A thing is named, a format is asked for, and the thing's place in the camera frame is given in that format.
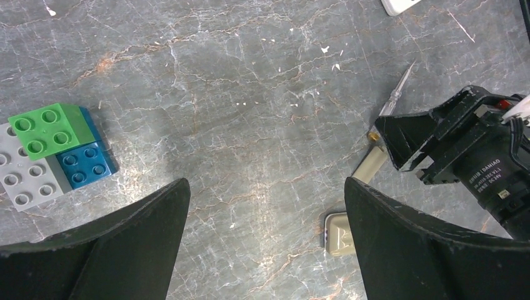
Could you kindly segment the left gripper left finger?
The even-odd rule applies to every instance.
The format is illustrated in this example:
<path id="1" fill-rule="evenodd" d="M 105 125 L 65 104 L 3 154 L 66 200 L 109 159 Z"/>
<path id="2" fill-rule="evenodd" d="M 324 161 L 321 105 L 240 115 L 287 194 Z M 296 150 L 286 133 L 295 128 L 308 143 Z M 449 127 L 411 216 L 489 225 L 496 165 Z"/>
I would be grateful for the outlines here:
<path id="1" fill-rule="evenodd" d="M 191 190 L 178 179 L 40 242 L 1 247 L 2 299 L 164 299 Z"/>

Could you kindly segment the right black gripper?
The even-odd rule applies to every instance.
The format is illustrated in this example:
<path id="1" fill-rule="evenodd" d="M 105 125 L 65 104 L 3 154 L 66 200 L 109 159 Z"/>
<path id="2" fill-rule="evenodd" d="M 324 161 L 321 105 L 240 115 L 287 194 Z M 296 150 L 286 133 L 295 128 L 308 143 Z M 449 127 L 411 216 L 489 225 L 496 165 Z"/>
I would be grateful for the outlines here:
<path id="1" fill-rule="evenodd" d="M 466 86 L 430 112 L 380 116 L 375 127 L 393 166 L 424 184 L 462 183 L 513 238 L 529 240 L 529 130 L 502 115 L 523 95 Z"/>

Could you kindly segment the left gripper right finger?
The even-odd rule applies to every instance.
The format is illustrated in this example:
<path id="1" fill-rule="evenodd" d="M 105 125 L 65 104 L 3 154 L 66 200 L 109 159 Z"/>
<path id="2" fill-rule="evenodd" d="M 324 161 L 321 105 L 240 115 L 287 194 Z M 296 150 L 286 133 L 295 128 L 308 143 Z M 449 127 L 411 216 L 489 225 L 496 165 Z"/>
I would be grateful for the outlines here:
<path id="1" fill-rule="evenodd" d="M 344 183 L 369 299 L 528 299 L 529 243 L 466 229 Z"/>

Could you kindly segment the clear handle screwdriver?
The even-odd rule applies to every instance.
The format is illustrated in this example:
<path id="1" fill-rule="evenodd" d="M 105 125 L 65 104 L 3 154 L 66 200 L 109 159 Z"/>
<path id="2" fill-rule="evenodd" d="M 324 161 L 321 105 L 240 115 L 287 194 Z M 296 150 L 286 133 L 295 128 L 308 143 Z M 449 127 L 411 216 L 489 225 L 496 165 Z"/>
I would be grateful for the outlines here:
<path id="1" fill-rule="evenodd" d="M 401 97 L 403 86 L 405 85 L 415 63 L 416 63 L 416 60 L 414 60 L 409 65 L 407 70 L 403 73 L 396 87 L 390 93 L 389 99 L 384 103 L 384 106 L 380 110 L 378 117 L 389 116 L 394 112 L 396 104 L 399 98 Z M 369 142 L 375 142 L 375 143 L 380 139 L 380 135 L 377 129 L 375 128 L 375 125 L 372 125 L 370 130 L 367 132 L 367 139 Z"/>

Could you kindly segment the beige battery cover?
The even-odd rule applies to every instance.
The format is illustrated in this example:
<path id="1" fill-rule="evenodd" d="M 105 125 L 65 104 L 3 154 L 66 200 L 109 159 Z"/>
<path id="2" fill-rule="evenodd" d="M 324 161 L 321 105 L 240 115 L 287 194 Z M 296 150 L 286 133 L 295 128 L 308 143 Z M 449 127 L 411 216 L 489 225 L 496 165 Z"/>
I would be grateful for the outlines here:
<path id="1" fill-rule="evenodd" d="M 388 157 L 388 151 L 384 146 L 373 146 L 354 170 L 352 177 L 369 184 Z"/>

